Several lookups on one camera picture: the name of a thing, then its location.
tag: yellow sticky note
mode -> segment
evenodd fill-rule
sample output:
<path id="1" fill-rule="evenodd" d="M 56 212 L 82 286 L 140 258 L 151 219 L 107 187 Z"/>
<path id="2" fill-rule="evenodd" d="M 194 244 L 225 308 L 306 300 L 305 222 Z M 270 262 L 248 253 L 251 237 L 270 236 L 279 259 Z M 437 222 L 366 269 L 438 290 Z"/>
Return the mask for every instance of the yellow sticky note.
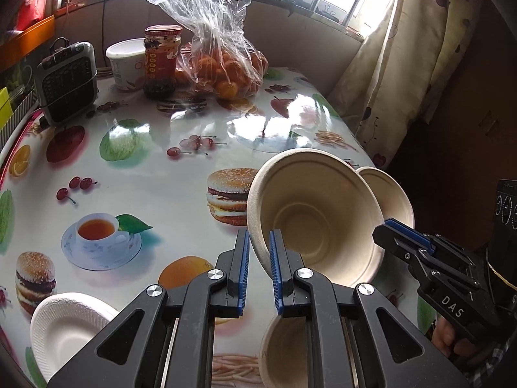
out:
<path id="1" fill-rule="evenodd" d="M 0 90 L 0 130 L 7 123 L 12 115 L 11 104 L 9 103 L 9 92 L 7 87 Z"/>

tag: plastic bag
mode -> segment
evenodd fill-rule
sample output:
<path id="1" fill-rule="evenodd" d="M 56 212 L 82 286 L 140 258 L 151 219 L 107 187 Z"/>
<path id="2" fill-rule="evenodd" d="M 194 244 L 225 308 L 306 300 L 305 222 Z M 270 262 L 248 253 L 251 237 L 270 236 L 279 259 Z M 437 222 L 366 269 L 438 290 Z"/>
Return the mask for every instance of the plastic bag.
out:
<path id="1" fill-rule="evenodd" d="M 242 30 L 251 0 L 147 1 L 194 33 L 177 59 L 178 84 L 189 81 L 222 99 L 257 93 L 268 63 Z"/>

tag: hamburger print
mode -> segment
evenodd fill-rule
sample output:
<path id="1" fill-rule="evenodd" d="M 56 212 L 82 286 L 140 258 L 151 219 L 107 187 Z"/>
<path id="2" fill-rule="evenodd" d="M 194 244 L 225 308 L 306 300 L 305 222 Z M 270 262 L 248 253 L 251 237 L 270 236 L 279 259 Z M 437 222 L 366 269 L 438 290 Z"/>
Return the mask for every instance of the hamburger print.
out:
<path id="1" fill-rule="evenodd" d="M 246 226 L 246 203 L 257 169 L 222 169 L 207 179 L 208 208 L 213 218 L 233 226 Z"/>
<path id="2" fill-rule="evenodd" d="M 16 296 L 27 313 L 54 294 L 55 269 L 52 260 L 42 253 L 22 253 L 16 261 Z"/>

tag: beige paper bowl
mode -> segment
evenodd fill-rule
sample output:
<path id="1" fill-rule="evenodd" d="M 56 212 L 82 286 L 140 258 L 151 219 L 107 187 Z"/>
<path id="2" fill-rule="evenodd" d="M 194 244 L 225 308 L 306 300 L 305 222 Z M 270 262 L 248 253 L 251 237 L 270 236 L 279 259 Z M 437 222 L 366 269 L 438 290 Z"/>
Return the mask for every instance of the beige paper bowl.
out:
<path id="1" fill-rule="evenodd" d="M 305 317 L 275 317 L 260 345 L 258 370 L 266 388 L 307 386 Z"/>
<path id="2" fill-rule="evenodd" d="M 270 276 L 273 229 L 282 231 L 286 248 L 301 253 L 307 267 L 343 286 L 371 281 L 384 256 L 372 238 L 384 222 L 373 193 L 352 167 L 324 151 L 287 150 L 266 162 L 251 185 L 247 219 L 255 253 Z"/>
<path id="3" fill-rule="evenodd" d="M 394 218 L 410 228 L 415 227 L 415 216 L 409 198 L 386 172 L 375 167 L 360 167 L 357 173 L 363 177 L 377 198 L 384 220 Z"/>

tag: plaid shirt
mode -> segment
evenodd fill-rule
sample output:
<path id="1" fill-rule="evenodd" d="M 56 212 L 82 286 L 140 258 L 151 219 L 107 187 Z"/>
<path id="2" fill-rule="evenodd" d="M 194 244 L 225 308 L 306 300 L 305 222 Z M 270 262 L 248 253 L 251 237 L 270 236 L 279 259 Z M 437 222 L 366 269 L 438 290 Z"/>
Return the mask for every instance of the plaid shirt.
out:
<path id="1" fill-rule="evenodd" d="M 508 339 L 504 346 L 497 345 L 492 352 L 492 356 L 485 360 L 479 367 L 473 372 L 465 372 L 464 375 L 469 381 L 472 388 L 480 388 L 482 384 L 488 379 L 495 366 L 501 361 L 502 356 L 508 350 L 512 337 Z"/>

